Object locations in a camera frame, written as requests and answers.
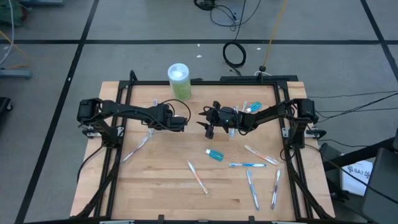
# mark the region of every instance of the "wire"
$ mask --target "wire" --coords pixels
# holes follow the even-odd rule
[[[24,64],[20,64],[20,65],[13,65],[13,66],[7,67],[6,69],[17,69],[17,68],[28,67],[28,66],[30,65],[30,57],[29,57],[23,50],[21,50],[21,49],[18,47],[18,45],[14,44],[13,41],[11,41],[11,40],[8,38],[8,36],[7,36],[5,33],[3,33],[1,30],[0,30],[0,34],[8,41],[11,45],[13,45],[13,46],[14,46],[14,47],[27,59],[27,61],[28,61],[28,63],[24,63]]]
[[[241,25],[243,25],[243,24],[249,22],[249,20],[252,18],[252,16],[256,13],[257,9],[259,8],[260,3],[261,3],[261,0],[259,0],[259,2],[257,3],[257,6],[256,6],[255,10],[253,11],[253,13],[249,16],[248,19],[246,19],[246,21],[242,22]],[[231,13],[232,17],[229,16],[228,13],[226,13],[224,10],[219,9],[219,8],[218,8],[219,6],[227,8],[228,11]],[[219,9],[219,10],[223,11],[223,12],[233,21],[232,25],[219,24],[219,23],[215,22],[214,19],[213,19],[213,15],[212,15],[213,9]],[[222,26],[222,27],[229,27],[229,29],[231,29],[232,27],[235,27],[235,28],[236,28],[236,27],[238,26],[238,24],[236,24],[236,22],[237,22],[237,21],[236,21],[236,16],[234,16],[234,14],[232,13],[232,11],[231,11],[228,7],[226,7],[226,6],[224,6],[224,5],[215,4],[215,7],[214,7],[213,9],[210,11],[210,20],[211,20],[213,23],[215,23],[215,24],[217,24],[217,25],[219,25],[219,26]]]
[[[243,18],[243,13],[244,13],[244,8],[245,8],[245,7],[246,7],[246,0],[244,0],[244,2],[243,2],[243,8],[242,8],[241,18]],[[236,72],[236,74],[238,74],[239,76],[242,76],[242,73],[241,73],[240,71],[238,71],[236,68],[241,68],[241,67],[243,67],[243,65],[244,65],[245,62],[246,62],[246,51],[245,51],[244,47],[242,47],[242,45],[240,45],[240,44],[238,44],[238,43],[236,42],[236,39],[238,38],[238,35],[239,35],[239,31],[241,30],[241,24],[242,24],[242,19],[241,19],[240,22],[239,22],[239,27],[238,27],[238,31],[236,32],[235,39],[232,40],[232,41],[230,41],[230,42],[225,43],[225,45],[224,45],[224,47],[223,47],[223,58],[224,58],[225,62],[226,62],[227,65],[229,65],[229,66]],[[232,63],[232,62],[230,62],[230,61],[226,58],[225,50],[226,50],[226,48],[227,48],[229,45],[231,45],[231,44],[237,46],[237,47],[239,48],[239,50],[241,50],[241,52],[242,52],[242,54],[243,54],[242,62],[240,62],[240,63]]]
[[[239,21],[239,26],[238,26],[238,31],[236,32],[236,36],[234,41],[238,38],[239,31],[241,30],[241,25],[242,25],[242,18],[243,18],[243,13],[244,13],[244,8],[246,7],[246,0],[243,2],[243,8],[242,8],[242,14],[241,14],[241,20]]]
[[[271,38],[269,39],[268,48],[267,48],[267,53],[266,53],[266,59],[264,60],[264,64],[263,64],[264,67],[265,67],[266,64],[267,64],[268,56],[269,56],[269,54],[270,54],[270,52],[271,52],[272,40],[274,39],[275,34],[276,34],[276,31],[278,30],[279,21],[280,21],[280,19],[282,18],[282,15],[283,15],[283,13],[284,13],[284,11],[285,11],[285,9],[286,9],[286,4],[287,4],[287,0],[284,0],[284,4],[282,5],[282,9],[280,10],[279,15],[278,15],[278,19],[276,20],[274,30],[273,30],[272,33],[271,33]]]
[[[215,0],[204,0],[199,3],[198,0],[193,0],[193,3],[201,10],[210,11],[214,8]]]
[[[177,102],[180,102],[181,104],[183,104],[187,109],[188,109],[188,112],[189,112],[189,117],[188,117],[188,119],[187,119],[187,122],[185,122],[185,124],[182,126],[182,127],[184,127],[186,124],[188,124],[188,122],[191,120],[191,109],[189,108],[189,106],[186,104],[186,103],[184,103],[184,102],[182,102],[181,100],[178,100],[178,99],[169,99],[169,100],[165,100],[165,101],[163,101],[163,102],[161,102],[161,103],[159,103],[160,105],[162,105],[162,104],[164,104],[164,103],[166,103],[166,102],[170,102],[170,101],[177,101]]]
[[[97,154],[104,146],[100,146],[96,151],[94,151],[91,155],[89,155],[87,157],[87,159],[85,159],[83,161],[83,163],[80,165],[79,171],[77,172],[77,182],[79,183],[79,178],[80,178],[80,172],[82,170],[82,168],[84,167],[84,165],[93,157],[95,156],[95,154]]]
[[[359,180],[359,179],[356,178],[355,176],[351,175],[349,172],[345,171],[345,170],[344,170],[343,168],[341,168],[340,166],[336,165],[334,162],[332,162],[331,160],[329,160],[329,159],[324,155],[324,153],[321,153],[321,152],[319,151],[319,149],[317,149],[317,148],[315,148],[315,147],[313,147],[313,146],[311,146],[311,145],[308,145],[308,144],[305,144],[305,145],[311,147],[312,149],[315,149],[316,151],[318,151],[318,152],[321,154],[321,156],[322,156],[323,158],[325,158],[325,160],[328,161],[332,166],[334,166],[334,167],[336,167],[337,169],[343,171],[344,173],[346,173],[347,175],[349,175],[349,176],[352,177],[353,179],[357,180],[357,181],[360,182],[361,184],[365,185],[367,188],[371,189],[373,192],[377,193],[378,195],[380,195],[380,196],[382,196],[382,197],[384,197],[384,198],[390,200],[391,202],[394,202],[395,204],[398,204],[398,201],[396,201],[396,200],[394,200],[393,198],[391,198],[390,196],[387,196],[387,195],[381,193],[380,191],[374,189],[373,187],[369,186],[368,184],[366,184],[366,183],[363,182],[362,180]]]
[[[317,114],[319,114],[322,118],[326,118],[326,119],[329,118],[329,117],[327,117],[327,116],[325,116],[325,115],[319,113],[319,111],[317,111],[317,110],[315,110],[315,112],[316,112]]]
[[[335,142],[335,143],[337,143],[337,144],[340,144],[340,145],[342,145],[342,146],[347,146],[347,147],[371,147],[371,146],[350,146],[350,145],[343,144],[343,143],[338,142],[338,141],[333,140],[333,139],[318,139],[318,141],[332,141],[332,142]]]
[[[280,157],[280,159],[282,159],[283,161],[286,161],[286,159],[282,158],[282,152],[283,152],[284,150],[286,150],[286,149],[283,148],[282,150],[280,150],[280,152],[279,152],[279,157]],[[296,155],[296,150],[293,151],[293,155],[290,156],[290,160],[292,160],[293,157],[294,157],[295,155]]]
[[[266,73],[266,72],[261,72],[261,71],[257,71],[257,72],[254,72],[254,76],[258,76],[258,74],[265,74],[265,75],[268,75],[268,76],[272,76],[270,73]]]
[[[398,90],[394,90],[394,91],[377,91],[377,92],[372,92],[372,93],[359,93],[359,94],[352,94],[352,95],[308,96],[307,98],[329,99],[329,98],[338,98],[338,97],[364,96],[364,95],[373,95],[373,94],[380,94],[380,93],[397,93],[397,92],[398,92]]]
[[[12,8],[11,0],[8,0],[8,4],[10,5],[10,12],[11,12],[11,44],[8,48],[7,53],[4,55],[4,58],[0,61],[0,65],[8,58],[8,55],[11,52],[12,45],[14,44],[14,10]]]
[[[368,109],[368,110],[357,110],[353,112],[367,112],[367,111],[382,111],[382,110],[398,110],[398,107],[396,108],[378,108],[378,109]],[[339,113],[339,112],[345,112],[345,111],[317,111],[318,114],[322,113]]]
[[[329,116],[329,117],[323,116],[323,117],[326,118],[326,119],[324,119],[324,120],[322,120],[322,121],[319,121],[318,123],[322,123],[322,122],[324,122],[324,121],[327,121],[327,120],[329,120],[330,118],[335,118],[335,117],[337,117],[337,116],[341,116],[341,115],[345,115],[345,114],[349,114],[349,113],[355,112],[355,111],[360,110],[360,109],[362,109],[362,108],[364,108],[364,107],[373,105],[373,104],[375,104],[375,103],[378,103],[378,102],[380,102],[380,101],[382,101],[382,100],[385,100],[385,99],[390,98],[390,97],[395,96],[395,95],[398,95],[398,93],[394,93],[394,94],[391,94],[391,95],[389,95],[389,96],[385,96],[385,97],[383,97],[383,98],[380,98],[380,99],[378,99],[378,100],[374,100],[374,101],[372,101],[372,102],[370,102],[370,103],[367,103],[367,104],[365,104],[365,105],[362,105],[362,106],[357,106],[357,107],[355,107],[355,108],[353,108],[353,109],[350,109],[350,110],[348,110],[348,111],[342,112],[342,113],[340,113],[340,114],[336,114],[336,115]]]
[[[368,221],[368,223],[373,223],[372,219],[367,217],[365,214],[362,214],[360,211],[357,211],[353,208],[351,208],[350,206],[348,206],[347,204],[345,204],[344,202],[340,202],[339,200],[334,200],[335,202],[338,202],[341,206],[344,206],[345,208],[347,208],[348,210],[352,211],[353,213],[361,216],[362,218],[364,218],[365,220]]]
[[[169,105],[171,108],[172,108],[172,111],[173,111],[173,116],[175,115],[175,109],[174,109],[174,106],[173,105],[171,105],[171,103],[166,103],[166,105]]]

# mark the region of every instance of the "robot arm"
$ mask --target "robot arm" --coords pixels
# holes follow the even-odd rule
[[[80,101],[77,121],[99,132],[104,145],[114,147],[121,131],[105,122],[106,118],[112,116],[140,120],[142,124],[148,125],[148,128],[156,130],[184,132],[184,126],[187,125],[187,119],[181,116],[174,117],[166,104],[141,108],[99,98]]]
[[[289,115],[287,110],[291,110],[293,105],[297,105],[297,117]],[[219,102],[214,101],[213,107],[205,107],[204,112],[199,115],[206,116],[209,124],[198,122],[206,129],[205,136],[213,139],[214,127],[223,127],[228,133],[229,128],[235,128],[244,131],[245,134],[255,130],[260,124],[266,123],[276,118],[287,118],[293,126],[289,129],[289,142],[293,147],[304,147],[304,131],[309,123],[316,123],[318,116],[315,114],[314,102],[309,99],[293,99],[283,101],[268,109],[262,110],[256,114],[235,111],[229,107],[222,107]]]

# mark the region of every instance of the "wooden table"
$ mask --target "wooden table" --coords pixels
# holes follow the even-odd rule
[[[302,82],[288,82],[290,98],[306,98]],[[115,100],[118,82],[104,82],[99,97]],[[131,105],[149,107],[153,100],[159,102],[172,98],[169,86],[137,85],[132,88]],[[197,115],[204,106],[217,100],[222,106],[241,108],[244,101],[260,101],[262,108],[275,105],[272,86],[192,86],[192,97],[186,101],[192,118],[183,133],[161,131],[155,133],[140,151],[122,164],[119,171],[113,206],[113,219],[155,220],[165,215],[167,220],[295,220],[286,166],[282,162],[277,205],[271,210],[277,167],[252,167],[254,187],[260,210],[256,211],[249,188],[245,168],[229,168],[230,162],[267,163],[244,148],[245,144],[279,159],[282,149],[280,126],[277,119],[259,126],[246,136],[235,134],[230,139],[222,128],[215,128],[214,139],[205,137],[205,130],[196,121],[205,121]],[[176,114],[188,116],[187,109],[173,103]],[[147,134],[147,126],[128,120],[124,137],[124,158],[140,145]],[[101,139],[90,139],[85,157],[101,144]],[[318,147],[316,140],[306,139],[306,144]],[[216,149],[224,154],[222,162],[205,153]],[[105,150],[89,161],[81,172],[71,215],[76,215],[98,189],[103,168]],[[203,184],[205,195],[187,165],[187,159],[195,166]],[[326,210],[334,216],[320,154],[311,148],[302,149],[302,159],[307,176],[308,189]],[[302,216],[306,217],[301,191],[297,188]],[[101,214],[105,214],[108,193],[104,195]]]

